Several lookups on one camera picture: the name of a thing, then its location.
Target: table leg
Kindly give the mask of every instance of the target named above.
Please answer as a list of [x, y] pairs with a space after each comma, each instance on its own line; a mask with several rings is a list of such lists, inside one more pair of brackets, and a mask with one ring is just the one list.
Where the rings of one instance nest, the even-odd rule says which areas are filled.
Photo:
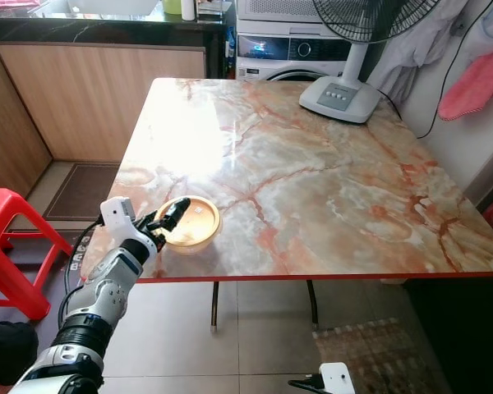
[[312, 329], [318, 330], [318, 304], [316, 303], [316, 293], [314, 292], [314, 285], [311, 280], [306, 281], [306, 287], [309, 289], [309, 297], [311, 298], [311, 312], [312, 312]]
[[212, 317], [210, 321], [210, 331], [217, 331], [217, 299], [219, 295], [219, 282], [214, 282], [214, 291], [212, 292]]

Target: wooden cabinet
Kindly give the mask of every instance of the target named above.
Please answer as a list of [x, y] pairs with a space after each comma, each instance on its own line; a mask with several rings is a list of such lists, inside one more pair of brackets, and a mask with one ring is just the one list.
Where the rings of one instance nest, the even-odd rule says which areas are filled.
[[153, 79], [205, 77], [201, 50], [0, 45], [53, 157], [120, 161]]
[[0, 187], [27, 195], [51, 156], [0, 62]]

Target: robotic hand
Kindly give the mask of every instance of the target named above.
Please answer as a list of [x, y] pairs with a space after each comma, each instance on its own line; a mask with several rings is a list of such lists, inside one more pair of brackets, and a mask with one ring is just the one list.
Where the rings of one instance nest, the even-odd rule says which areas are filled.
[[316, 394], [356, 394], [345, 363], [323, 363], [320, 373], [304, 380], [289, 380], [288, 384]]
[[117, 248], [110, 250], [68, 302], [70, 311], [51, 347], [44, 350], [11, 394], [96, 394], [103, 383], [103, 357], [127, 296], [166, 240], [154, 230], [171, 231], [188, 209], [180, 199], [158, 221], [155, 212], [135, 221], [128, 198], [113, 197], [100, 205], [104, 225]]

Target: red stool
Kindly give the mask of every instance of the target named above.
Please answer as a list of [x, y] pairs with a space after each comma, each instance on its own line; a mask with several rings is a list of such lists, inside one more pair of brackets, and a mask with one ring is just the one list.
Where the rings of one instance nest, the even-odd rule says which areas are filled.
[[[28, 218], [40, 232], [4, 232], [17, 214]], [[3, 249], [12, 248], [10, 238], [48, 238], [53, 242], [33, 283], [3, 253]], [[48, 314], [51, 304], [42, 294], [42, 285], [60, 250], [71, 254], [71, 246], [22, 197], [14, 191], [0, 189], [0, 292], [7, 298], [0, 300], [0, 306], [17, 307], [33, 320]]]

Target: fan pole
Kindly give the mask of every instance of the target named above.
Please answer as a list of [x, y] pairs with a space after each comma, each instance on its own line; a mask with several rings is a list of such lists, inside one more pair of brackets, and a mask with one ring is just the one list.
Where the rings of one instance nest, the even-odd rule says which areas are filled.
[[358, 80], [360, 70], [362, 69], [363, 59], [367, 52], [368, 44], [352, 44], [348, 53], [347, 63], [343, 69], [342, 80], [354, 82]]

